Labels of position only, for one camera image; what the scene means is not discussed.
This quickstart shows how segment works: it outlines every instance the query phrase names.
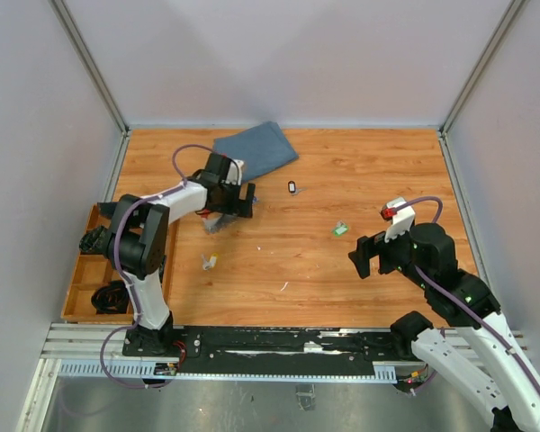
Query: green object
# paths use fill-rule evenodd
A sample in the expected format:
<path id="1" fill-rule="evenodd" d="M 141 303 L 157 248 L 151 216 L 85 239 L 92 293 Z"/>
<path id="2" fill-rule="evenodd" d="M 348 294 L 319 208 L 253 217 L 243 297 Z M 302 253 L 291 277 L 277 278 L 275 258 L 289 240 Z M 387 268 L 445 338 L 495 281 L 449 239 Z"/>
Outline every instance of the green object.
<path id="1" fill-rule="evenodd" d="M 332 232 L 334 233 L 336 237 L 340 237 L 342 234 L 344 234 L 348 230 L 350 230 L 350 228 L 343 221 L 339 221 L 336 224 L 336 227 L 334 227 L 334 229 L 332 230 Z"/>

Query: wooden floor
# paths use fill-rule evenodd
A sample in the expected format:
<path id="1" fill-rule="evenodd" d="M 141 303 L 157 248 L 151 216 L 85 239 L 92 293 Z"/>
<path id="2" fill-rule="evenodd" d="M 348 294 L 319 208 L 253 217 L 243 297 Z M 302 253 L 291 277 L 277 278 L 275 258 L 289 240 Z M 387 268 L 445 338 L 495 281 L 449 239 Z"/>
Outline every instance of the wooden floor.
<path id="1" fill-rule="evenodd" d="M 237 130 L 135 130 L 116 196 L 152 194 L 179 182 L 172 152 L 183 144 L 211 146 Z M 285 130 L 300 158 L 254 181 L 252 220 L 208 235 L 194 214 L 181 219 L 169 305 L 178 324 L 388 327 L 409 311 L 435 325 L 444 321 L 420 288 L 399 274 L 361 280 L 347 253 L 356 240 L 384 230 L 379 210 L 401 195 L 438 195 L 440 223 L 456 242 L 460 266 L 475 272 L 473 257 L 433 130 Z M 188 149 L 179 165 L 203 167 L 206 152 Z M 288 181 L 308 190 L 290 196 Z M 429 221 L 432 202 L 416 206 Z M 350 231 L 335 237 L 337 221 Z M 217 253 L 211 271 L 201 254 Z"/>

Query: gray towel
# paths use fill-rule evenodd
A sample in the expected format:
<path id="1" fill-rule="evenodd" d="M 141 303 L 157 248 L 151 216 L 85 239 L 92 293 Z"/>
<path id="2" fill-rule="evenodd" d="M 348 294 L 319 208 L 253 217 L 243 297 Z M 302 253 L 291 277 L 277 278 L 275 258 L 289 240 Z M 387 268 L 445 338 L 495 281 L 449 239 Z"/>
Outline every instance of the gray towel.
<path id="1" fill-rule="evenodd" d="M 246 162 L 242 182 L 268 174 L 298 158 L 280 126 L 267 121 L 236 135 L 214 140 L 214 150 Z"/>

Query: white wall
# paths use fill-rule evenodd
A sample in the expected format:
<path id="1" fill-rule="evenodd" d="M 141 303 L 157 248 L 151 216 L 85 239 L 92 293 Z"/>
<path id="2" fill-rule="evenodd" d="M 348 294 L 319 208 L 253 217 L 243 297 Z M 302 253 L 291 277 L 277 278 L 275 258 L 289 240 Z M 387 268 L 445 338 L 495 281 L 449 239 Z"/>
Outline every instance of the white wall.
<path id="1" fill-rule="evenodd" d="M 0 431 L 14 430 L 118 142 L 48 2 L 0 0 Z"/>
<path id="2" fill-rule="evenodd" d="M 526 6 L 449 138 L 490 283 L 540 371 L 540 0 Z"/>
<path id="3" fill-rule="evenodd" d="M 431 125 L 509 0 L 67 0 L 135 125 Z"/>

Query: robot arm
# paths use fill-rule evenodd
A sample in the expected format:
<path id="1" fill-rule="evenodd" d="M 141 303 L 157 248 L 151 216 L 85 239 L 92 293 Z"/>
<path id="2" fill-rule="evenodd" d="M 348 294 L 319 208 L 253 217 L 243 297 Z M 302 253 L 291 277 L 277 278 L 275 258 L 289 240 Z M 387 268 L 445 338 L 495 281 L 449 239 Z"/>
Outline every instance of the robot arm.
<path id="1" fill-rule="evenodd" d="M 124 282 L 130 299 L 139 306 L 135 313 L 141 314 L 140 331 L 150 335 L 147 339 L 157 341 L 157 348 L 151 349 L 154 353 L 167 339 L 166 333 L 174 323 L 158 276 L 166 252 L 168 226 L 186 214 L 198 211 L 251 218 L 256 187 L 248 184 L 245 199 L 240 198 L 244 168 L 243 161 L 211 153 L 204 169 L 196 171 L 187 182 L 181 182 L 175 188 L 142 198 L 126 194 L 117 203 L 102 204 L 111 223 L 108 229 L 95 229 L 97 239 L 94 243 L 97 252 L 108 258 L 115 269 L 113 250 L 119 226 L 133 204 L 144 201 L 126 220 L 120 237 L 119 259 L 128 278 Z"/>
<path id="2" fill-rule="evenodd" d="M 500 304 L 480 278 L 458 268 L 454 241 L 442 227 L 414 225 L 409 206 L 386 212 L 404 203 L 400 198 L 386 204 L 382 216 L 392 220 L 391 228 L 360 238 L 348 255 L 363 279 L 370 274 L 370 259 L 379 257 L 380 274 L 397 270 L 420 286 L 428 304 L 457 328 L 491 378 L 455 355 L 417 312 L 392 325 L 397 350 L 437 369 L 479 409 L 492 430 L 540 432 L 540 376 L 512 337 Z"/>

